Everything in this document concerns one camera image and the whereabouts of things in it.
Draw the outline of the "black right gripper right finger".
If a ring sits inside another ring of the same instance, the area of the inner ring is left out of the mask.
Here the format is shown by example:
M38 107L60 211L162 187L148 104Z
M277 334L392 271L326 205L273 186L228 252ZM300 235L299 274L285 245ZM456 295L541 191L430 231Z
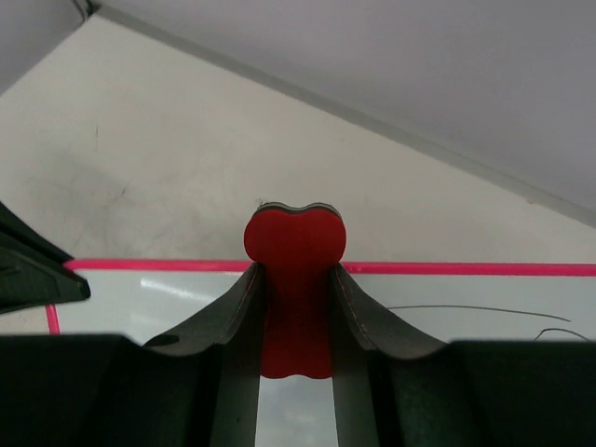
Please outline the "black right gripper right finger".
M329 274L329 338L337 438L341 446L402 446L397 360L444 347L367 294L343 268Z

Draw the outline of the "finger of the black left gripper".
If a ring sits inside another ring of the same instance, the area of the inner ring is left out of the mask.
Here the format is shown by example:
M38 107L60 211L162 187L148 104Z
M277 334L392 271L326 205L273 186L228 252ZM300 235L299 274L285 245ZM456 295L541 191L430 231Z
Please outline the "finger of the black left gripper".
M87 300L88 282L66 268L73 259L1 207L1 311Z

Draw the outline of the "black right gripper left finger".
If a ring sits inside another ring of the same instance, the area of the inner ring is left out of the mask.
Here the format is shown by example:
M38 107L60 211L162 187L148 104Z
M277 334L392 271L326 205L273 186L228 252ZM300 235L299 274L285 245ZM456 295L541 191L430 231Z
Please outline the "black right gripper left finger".
M188 446L255 444L266 287L257 263L211 304L144 346L198 362Z

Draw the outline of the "pink framed whiteboard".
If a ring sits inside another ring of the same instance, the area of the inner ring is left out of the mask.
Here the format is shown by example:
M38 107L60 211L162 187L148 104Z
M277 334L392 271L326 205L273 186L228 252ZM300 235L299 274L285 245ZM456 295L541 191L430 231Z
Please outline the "pink framed whiteboard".
M145 343L223 295L245 261L85 259L70 262L91 295L51 305L51 333L121 333ZM595 268L591 264L348 262L372 298L442 341L591 340ZM260 446L337 444L330 380L302 376L260 384Z

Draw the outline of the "red whiteboard eraser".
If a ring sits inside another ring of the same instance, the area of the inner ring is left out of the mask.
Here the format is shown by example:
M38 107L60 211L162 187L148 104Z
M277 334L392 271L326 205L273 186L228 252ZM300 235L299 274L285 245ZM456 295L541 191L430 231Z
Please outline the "red whiteboard eraser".
M262 377L332 375L328 276L341 261L345 245L343 219L331 205L266 202L252 214L244 247L264 268Z

